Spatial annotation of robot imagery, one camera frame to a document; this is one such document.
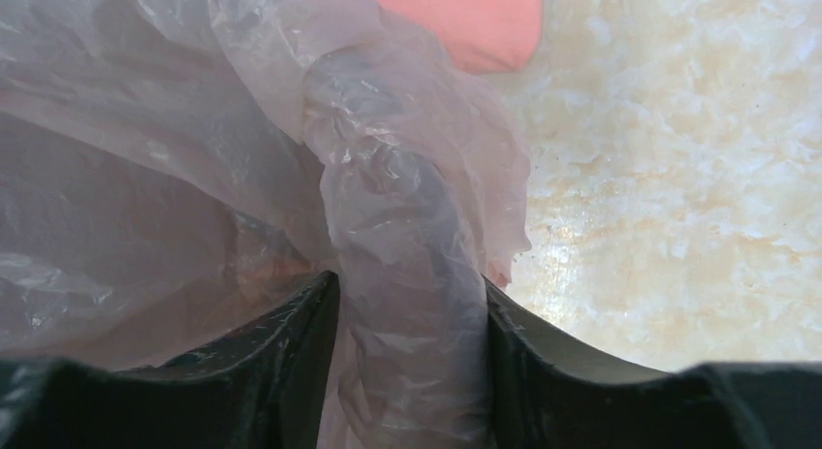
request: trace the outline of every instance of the floor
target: floor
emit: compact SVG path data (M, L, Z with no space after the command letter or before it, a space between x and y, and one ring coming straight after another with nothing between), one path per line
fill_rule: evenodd
M822 0L546 0L507 289L661 369L822 359Z

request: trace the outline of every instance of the pink plastic object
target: pink plastic object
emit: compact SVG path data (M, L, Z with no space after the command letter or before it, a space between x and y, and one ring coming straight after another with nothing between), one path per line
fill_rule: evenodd
M536 51L543 0L377 0L433 31L472 74L522 69Z
M482 447L525 150L372 0L0 0L0 355L161 363L331 267L320 447Z

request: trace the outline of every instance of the plastic bag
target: plastic bag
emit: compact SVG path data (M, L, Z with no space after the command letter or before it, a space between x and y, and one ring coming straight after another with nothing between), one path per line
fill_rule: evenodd
M321 447L482 445L480 274L527 248L528 161L426 31L369 0L0 0L0 114L0 353L161 363L332 267Z

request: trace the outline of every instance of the marble pattern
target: marble pattern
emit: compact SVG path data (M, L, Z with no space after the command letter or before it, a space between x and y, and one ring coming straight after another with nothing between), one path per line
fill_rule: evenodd
M546 0L508 293L662 369L822 359L822 0Z

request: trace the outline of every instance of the beige marble surface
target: beige marble surface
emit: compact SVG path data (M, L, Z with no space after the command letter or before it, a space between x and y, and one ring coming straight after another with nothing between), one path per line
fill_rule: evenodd
M546 0L507 289L663 369L822 359L822 0Z

